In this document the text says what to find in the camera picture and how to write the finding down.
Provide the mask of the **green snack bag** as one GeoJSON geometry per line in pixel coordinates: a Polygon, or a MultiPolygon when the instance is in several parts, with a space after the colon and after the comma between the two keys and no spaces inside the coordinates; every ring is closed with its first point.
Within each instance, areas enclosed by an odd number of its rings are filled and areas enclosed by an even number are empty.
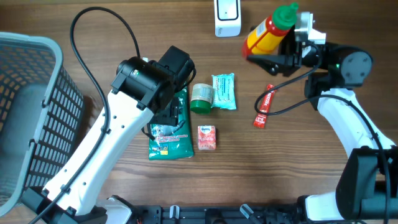
{"type": "Polygon", "coordinates": [[[150,160],[173,160],[194,155],[188,110],[188,89],[184,88],[175,96],[179,98],[181,107],[178,125],[149,125],[150,133],[154,137],[149,141],[150,160]]]}

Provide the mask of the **red chili sauce bottle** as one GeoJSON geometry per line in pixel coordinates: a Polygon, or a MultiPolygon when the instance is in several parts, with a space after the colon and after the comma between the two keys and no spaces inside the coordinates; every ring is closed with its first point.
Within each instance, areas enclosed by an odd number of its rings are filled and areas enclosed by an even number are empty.
{"type": "Polygon", "coordinates": [[[242,47],[243,57],[273,53],[295,25],[298,9],[299,4],[296,2],[279,6],[272,15],[264,19],[246,37],[242,47]]]}

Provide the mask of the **green lid white jar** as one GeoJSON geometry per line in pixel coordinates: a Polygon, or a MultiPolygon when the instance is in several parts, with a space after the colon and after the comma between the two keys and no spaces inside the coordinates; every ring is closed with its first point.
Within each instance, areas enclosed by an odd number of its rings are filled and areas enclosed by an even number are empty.
{"type": "Polygon", "coordinates": [[[211,112],[213,87],[204,83],[194,84],[190,101],[190,110],[196,114],[211,112]]]}

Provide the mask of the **light teal tissue pack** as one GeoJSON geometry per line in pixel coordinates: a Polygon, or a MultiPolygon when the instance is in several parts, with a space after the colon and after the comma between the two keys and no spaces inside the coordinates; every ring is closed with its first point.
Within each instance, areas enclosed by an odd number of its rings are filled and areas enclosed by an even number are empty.
{"type": "Polygon", "coordinates": [[[236,109],[234,94],[234,73],[212,75],[213,81],[213,102],[212,108],[226,110],[236,109]]]}

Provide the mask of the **red coffee stick sachet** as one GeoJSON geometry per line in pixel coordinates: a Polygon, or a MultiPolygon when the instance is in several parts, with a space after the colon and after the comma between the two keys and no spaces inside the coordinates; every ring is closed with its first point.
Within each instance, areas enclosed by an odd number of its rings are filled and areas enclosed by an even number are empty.
{"type": "MultiPolygon", "coordinates": [[[[271,91],[264,97],[262,104],[260,106],[261,112],[264,112],[264,113],[269,112],[274,95],[275,95],[275,90],[271,91]]],[[[265,128],[266,121],[267,121],[267,115],[258,113],[254,120],[253,125],[254,125],[254,127],[257,127],[257,128],[265,128]]]]}

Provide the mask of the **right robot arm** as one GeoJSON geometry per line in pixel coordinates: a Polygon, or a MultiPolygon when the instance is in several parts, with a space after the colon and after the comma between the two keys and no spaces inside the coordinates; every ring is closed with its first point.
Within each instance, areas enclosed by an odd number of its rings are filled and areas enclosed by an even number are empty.
{"type": "Polygon", "coordinates": [[[307,222],[384,220],[397,218],[397,146],[359,105],[354,88],[369,75],[373,58],[362,49],[330,42],[318,44],[286,35],[278,55],[243,56],[271,75],[285,76],[308,67],[303,77],[305,101],[331,125],[348,161],[336,189],[303,199],[307,222]]]}

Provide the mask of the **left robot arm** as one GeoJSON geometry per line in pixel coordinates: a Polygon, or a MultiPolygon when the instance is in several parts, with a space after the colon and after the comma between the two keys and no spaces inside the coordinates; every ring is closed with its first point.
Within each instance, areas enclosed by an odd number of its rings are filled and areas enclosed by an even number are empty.
{"type": "Polygon", "coordinates": [[[113,195],[98,199],[110,171],[134,136],[183,88],[194,69],[189,54],[171,46],[157,62],[132,57],[119,64],[108,104],[68,162],[22,203],[46,223],[134,223],[134,207],[113,195]]]}

